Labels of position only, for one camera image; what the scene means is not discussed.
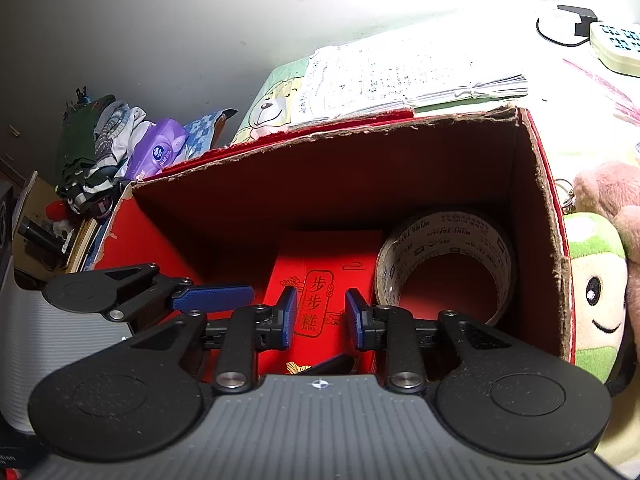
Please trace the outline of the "pile of clothes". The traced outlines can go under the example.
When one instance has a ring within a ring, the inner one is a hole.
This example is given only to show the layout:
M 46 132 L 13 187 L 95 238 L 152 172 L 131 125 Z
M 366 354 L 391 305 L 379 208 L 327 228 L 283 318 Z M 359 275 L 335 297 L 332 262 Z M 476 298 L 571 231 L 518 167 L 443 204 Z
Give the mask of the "pile of clothes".
M 134 147 L 149 126 L 146 111 L 106 94 L 93 99 L 85 87 L 65 103 L 54 164 L 54 189 L 82 218 L 108 217 L 126 186 Z

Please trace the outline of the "purple tissue pack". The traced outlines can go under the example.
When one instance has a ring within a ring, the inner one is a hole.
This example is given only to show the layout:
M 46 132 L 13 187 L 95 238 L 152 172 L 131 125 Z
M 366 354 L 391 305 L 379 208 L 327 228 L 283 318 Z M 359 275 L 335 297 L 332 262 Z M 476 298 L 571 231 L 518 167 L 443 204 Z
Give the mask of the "purple tissue pack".
M 153 177 L 170 166 L 186 143 L 186 130 L 175 119 L 162 119 L 149 126 L 134 147 L 125 174 L 131 181 Z

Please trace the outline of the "pink plush toy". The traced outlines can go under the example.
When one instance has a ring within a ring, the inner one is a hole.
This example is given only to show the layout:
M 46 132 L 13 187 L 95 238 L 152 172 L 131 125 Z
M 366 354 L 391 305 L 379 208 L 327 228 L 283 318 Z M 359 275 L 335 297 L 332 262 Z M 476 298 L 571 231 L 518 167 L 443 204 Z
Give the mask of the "pink plush toy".
M 639 330 L 639 168 L 628 164 L 606 166 L 578 174 L 573 182 L 575 209 L 594 212 L 615 226 L 626 252 L 627 309 L 634 330 Z

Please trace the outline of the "green face plush toy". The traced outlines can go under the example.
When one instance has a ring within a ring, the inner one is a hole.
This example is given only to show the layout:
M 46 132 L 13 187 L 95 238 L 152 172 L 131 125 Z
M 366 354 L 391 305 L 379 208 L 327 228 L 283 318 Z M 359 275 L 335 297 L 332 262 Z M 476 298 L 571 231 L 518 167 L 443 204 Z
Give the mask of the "green face plush toy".
M 615 226 L 600 214 L 575 212 L 564 223 L 574 290 L 575 364 L 606 382 L 626 324 L 626 254 Z

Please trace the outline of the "white power strip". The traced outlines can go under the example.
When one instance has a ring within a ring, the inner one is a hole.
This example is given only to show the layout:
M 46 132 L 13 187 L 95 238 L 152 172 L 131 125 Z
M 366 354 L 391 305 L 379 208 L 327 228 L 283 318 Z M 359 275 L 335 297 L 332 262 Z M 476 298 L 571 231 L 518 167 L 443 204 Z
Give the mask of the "white power strip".
M 601 63 L 614 73 L 640 76 L 639 25 L 616 26 L 605 22 L 590 25 L 590 44 Z

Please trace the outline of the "stack of printed papers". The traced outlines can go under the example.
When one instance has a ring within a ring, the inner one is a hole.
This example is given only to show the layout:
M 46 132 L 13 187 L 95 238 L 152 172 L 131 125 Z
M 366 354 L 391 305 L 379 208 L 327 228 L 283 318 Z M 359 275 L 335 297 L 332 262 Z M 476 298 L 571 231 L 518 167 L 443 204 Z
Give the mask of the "stack of printed papers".
M 451 40 L 429 46 L 418 38 L 378 35 L 311 55 L 291 125 L 508 100 L 527 93 L 524 70 L 487 51 L 474 52 Z

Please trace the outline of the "cartoon print bed sheet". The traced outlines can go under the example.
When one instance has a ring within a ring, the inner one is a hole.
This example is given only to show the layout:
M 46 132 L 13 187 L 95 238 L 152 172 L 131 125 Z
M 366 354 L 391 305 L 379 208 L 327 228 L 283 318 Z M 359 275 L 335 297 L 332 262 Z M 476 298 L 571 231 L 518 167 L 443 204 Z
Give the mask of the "cartoon print bed sheet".
M 266 134 L 286 130 L 299 115 L 298 96 L 304 90 L 309 58 L 276 67 L 262 84 L 240 122 L 231 144 L 255 141 Z M 627 477 L 639 475 L 639 367 L 634 378 L 613 403 L 613 418 L 598 454 Z

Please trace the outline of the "red gold gift box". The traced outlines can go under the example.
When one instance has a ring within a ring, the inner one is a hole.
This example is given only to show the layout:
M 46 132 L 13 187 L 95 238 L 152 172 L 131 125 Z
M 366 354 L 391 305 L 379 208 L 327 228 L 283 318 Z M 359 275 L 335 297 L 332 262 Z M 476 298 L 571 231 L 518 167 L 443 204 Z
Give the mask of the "red gold gift box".
M 355 372 L 375 369 L 371 351 L 358 351 L 349 335 L 345 294 L 360 291 L 373 300 L 376 256 L 382 244 L 378 231 L 292 232 L 281 243 L 264 303 L 274 304 L 286 286 L 297 290 L 297 310 L 290 348 L 258 356 L 259 374 L 293 374 L 349 354 Z

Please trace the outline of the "red cardboard box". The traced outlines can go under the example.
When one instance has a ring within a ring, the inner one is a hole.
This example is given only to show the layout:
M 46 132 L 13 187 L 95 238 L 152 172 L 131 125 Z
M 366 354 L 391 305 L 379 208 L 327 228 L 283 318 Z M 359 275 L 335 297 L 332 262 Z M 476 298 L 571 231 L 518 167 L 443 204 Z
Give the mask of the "red cardboard box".
M 438 210 L 469 211 L 506 240 L 514 332 L 575 357 L 562 208 L 528 110 L 500 107 L 348 122 L 213 150 L 126 187 L 94 264 L 154 262 L 202 284 L 265 287 L 290 231 L 395 234 Z

